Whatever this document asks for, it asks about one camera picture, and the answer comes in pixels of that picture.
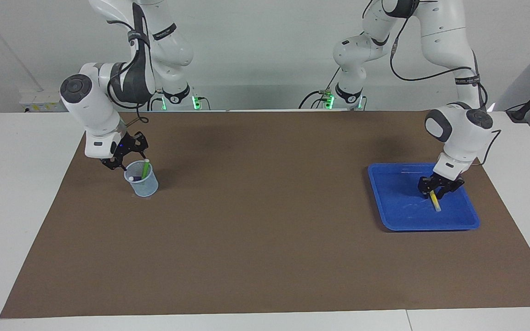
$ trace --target green led light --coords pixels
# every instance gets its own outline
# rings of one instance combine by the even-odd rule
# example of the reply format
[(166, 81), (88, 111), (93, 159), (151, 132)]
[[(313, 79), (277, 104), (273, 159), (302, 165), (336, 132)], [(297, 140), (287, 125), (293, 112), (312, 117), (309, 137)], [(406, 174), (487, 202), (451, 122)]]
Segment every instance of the green led light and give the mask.
[(330, 94), (330, 100), (328, 100), (328, 102), (326, 102), (326, 105), (325, 105), (326, 109), (332, 109), (333, 105), (334, 105), (334, 96)]
[(195, 96), (191, 96), (191, 100), (193, 101), (193, 107), (195, 110), (202, 108), (202, 103), (199, 100), (197, 100)]

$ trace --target black cable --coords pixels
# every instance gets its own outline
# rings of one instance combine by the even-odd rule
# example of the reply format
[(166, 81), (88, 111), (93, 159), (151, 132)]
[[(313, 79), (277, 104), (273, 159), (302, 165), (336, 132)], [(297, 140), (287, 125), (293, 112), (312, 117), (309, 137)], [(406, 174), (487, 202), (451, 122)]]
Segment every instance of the black cable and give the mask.
[(494, 141), (496, 141), (496, 138), (498, 138), (498, 136), (500, 136), (500, 134), (502, 133), (502, 130), (494, 130), (492, 131), (492, 133), (496, 133), (496, 136), (494, 136), (494, 139), (492, 139), (492, 141), (490, 142), (490, 145), (488, 146), (488, 149), (486, 149), (486, 154), (484, 155), (484, 162), (482, 163), (479, 163), (479, 164), (472, 164), (472, 166), (483, 166), (484, 164), (486, 164), (486, 160), (488, 159), (488, 154), (490, 153), (490, 148), (492, 148), (492, 145), (494, 145)]
[(129, 128), (131, 125), (133, 125), (135, 122), (138, 122), (138, 121), (141, 121), (145, 124), (147, 124), (149, 122), (149, 118), (148, 117), (145, 117), (145, 116), (141, 116), (140, 113), (138, 112), (139, 108), (140, 108), (141, 105), (138, 105), (138, 107), (136, 107), (136, 119), (133, 119), (132, 121), (128, 122), (126, 124), (126, 128)]
[(328, 82), (328, 85), (326, 85), (326, 90), (330, 88), (330, 84), (333, 83), (334, 79), (337, 77), (337, 74), (339, 73), (340, 67), (337, 68), (337, 71), (334, 72), (334, 75), (332, 78), (330, 78), (330, 82)]
[(197, 100), (206, 100), (208, 102), (208, 110), (212, 110), (212, 106), (210, 105), (210, 100), (206, 97), (197, 97)]
[(320, 105), (320, 102), (324, 101), (324, 99), (320, 98), (318, 100), (315, 100), (312, 105), (310, 106), (310, 109), (314, 109), (314, 103), (318, 102), (318, 105), (316, 105), (316, 109), (318, 109), (318, 106)]
[(526, 105), (526, 103), (521, 103), (520, 105), (512, 106), (512, 107), (510, 107), (509, 109), (505, 110), (504, 112), (509, 111), (509, 110), (511, 110), (511, 109), (514, 109), (514, 108), (517, 108), (517, 107), (522, 107), (522, 106), (524, 106), (524, 105)]
[(140, 108), (140, 106), (136, 107), (136, 117), (138, 117), (138, 119), (139, 119), (141, 122), (147, 124), (147, 123), (149, 122), (149, 118), (148, 118), (148, 117), (145, 117), (145, 116), (141, 116), (140, 113), (138, 112), (138, 109), (139, 109), (139, 108)]
[(302, 102), (300, 103), (300, 106), (298, 107), (298, 109), (301, 109), (301, 107), (304, 105), (304, 103), (313, 95), (317, 94), (318, 91), (314, 91), (314, 92), (311, 92), (310, 94), (308, 94), (304, 100), (302, 100)]
[(108, 24), (121, 24), (121, 25), (126, 25), (126, 27), (128, 27), (128, 29), (130, 29), (131, 31), (134, 30), (134, 28), (132, 27), (132, 25), (124, 22), (124, 21), (118, 21), (118, 20), (110, 20), (110, 21), (106, 21)]
[(484, 85), (482, 85), (482, 83), (480, 83), (480, 82), (478, 83), (478, 89), (482, 90), (484, 92), (484, 104), (480, 105), (480, 107), (484, 107), (485, 108), (486, 105), (488, 104), (488, 92), (486, 91), (486, 88), (484, 87)]
[(162, 99), (161, 98), (154, 98), (153, 101), (151, 101), (150, 111), (153, 111), (153, 105), (154, 105), (155, 101), (162, 101)]
[(368, 106), (368, 97), (362, 96), (362, 98), (365, 98), (365, 103), (363, 105), (363, 111), (365, 111), (365, 108)]
[(420, 78), (404, 78), (404, 77), (400, 76), (398, 73), (396, 73), (396, 70), (394, 69), (393, 59), (394, 59), (394, 55), (396, 55), (396, 49), (398, 48), (398, 40), (400, 39), (400, 35), (402, 34), (402, 31), (404, 31), (404, 28), (406, 27), (406, 24), (408, 23), (409, 19), (410, 19), (410, 17), (408, 17), (406, 19), (406, 21), (404, 21), (404, 25), (402, 25), (402, 28), (400, 29), (400, 32), (398, 32), (398, 34), (396, 35), (396, 39), (394, 40), (394, 44), (392, 45), (392, 53), (390, 55), (390, 68), (392, 69), (392, 73), (394, 73), (394, 75), (396, 77), (398, 77), (401, 80), (406, 81), (406, 82), (415, 82), (415, 81), (428, 80), (428, 79), (435, 78), (435, 77), (438, 77), (438, 76), (441, 76), (441, 75), (444, 75), (444, 74), (452, 73), (454, 71), (458, 71), (458, 70), (461, 70), (461, 69), (473, 70), (470, 67), (457, 67), (457, 68), (445, 70), (445, 71), (443, 71), (441, 73), (438, 73), (438, 74), (434, 74), (434, 75), (430, 75), (430, 76), (426, 76), (426, 77), (420, 77)]

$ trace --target green marker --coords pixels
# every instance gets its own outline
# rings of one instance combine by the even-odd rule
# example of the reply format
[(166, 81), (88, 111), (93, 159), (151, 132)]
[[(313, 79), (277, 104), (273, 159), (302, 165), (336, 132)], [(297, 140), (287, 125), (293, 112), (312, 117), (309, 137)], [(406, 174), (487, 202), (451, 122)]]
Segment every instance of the green marker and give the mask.
[(150, 165), (151, 165), (151, 161), (149, 159), (144, 159), (143, 179), (147, 178), (147, 176), (149, 175)]

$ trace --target white table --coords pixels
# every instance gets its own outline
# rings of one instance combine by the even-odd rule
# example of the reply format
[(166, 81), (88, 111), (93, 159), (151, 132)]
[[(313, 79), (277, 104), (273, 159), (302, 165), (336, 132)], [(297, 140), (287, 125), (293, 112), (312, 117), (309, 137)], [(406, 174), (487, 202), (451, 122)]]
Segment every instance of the white table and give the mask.
[[(503, 132), (484, 167), (530, 245), (530, 128), (493, 117)], [(82, 133), (68, 113), (0, 114), (0, 312)], [(1, 331), (52, 329), (522, 331), (530, 330), (530, 308), (0, 320)]]

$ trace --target black band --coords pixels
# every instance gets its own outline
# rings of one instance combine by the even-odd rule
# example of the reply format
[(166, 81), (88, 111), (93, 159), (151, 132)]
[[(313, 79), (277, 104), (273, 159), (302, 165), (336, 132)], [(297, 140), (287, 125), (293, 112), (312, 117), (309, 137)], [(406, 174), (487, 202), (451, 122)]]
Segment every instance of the black band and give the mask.
[(455, 84), (457, 85), (473, 85), (480, 82), (480, 75), (467, 78), (455, 78)]
[(386, 12), (386, 15), (398, 18), (410, 18), (416, 11), (419, 3), (420, 0), (398, 0), (396, 8), (391, 12)]
[(165, 38), (166, 36), (170, 36), (173, 32), (175, 32), (176, 29), (177, 29), (177, 25), (173, 23), (171, 24), (170, 27), (164, 29), (161, 32), (157, 32), (156, 34), (154, 34), (153, 37), (155, 38), (155, 40), (161, 40), (162, 38)]
[(163, 91), (162, 94), (168, 98), (170, 103), (179, 105), (179, 103), (181, 103), (181, 101), (183, 101), (183, 99), (185, 99), (185, 97), (189, 95), (190, 91), (191, 91), (191, 88), (189, 84), (187, 84), (187, 87), (182, 92), (179, 92), (177, 94), (169, 94)]
[(145, 44), (149, 44), (149, 36), (135, 30), (128, 31), (128, 42), (132, 42), (135, 39), (140, 39)]
[(361, 92), (363, 92), (363, 89), (362, 89), (361, 91), (355, 94), (351, 94), (351, 93), (341, 90), (341, 88), (339, 87), (339, 84), (337, 84), (334, 90), (337, 92), (337, 96), (341, 97), (347, 103), (355, 103), (357, 100), (359, 100), (359, 97), (361, 96)]
[(385, 44), (387, 44), (388, 39), (390, 39), (390, 35), (387, 35), (387, 38), (384, 41), (378, 41), (372, 38), (372, 42), (374, 42), (374, 44), (376, 44), (377, 46), (384, 46)]

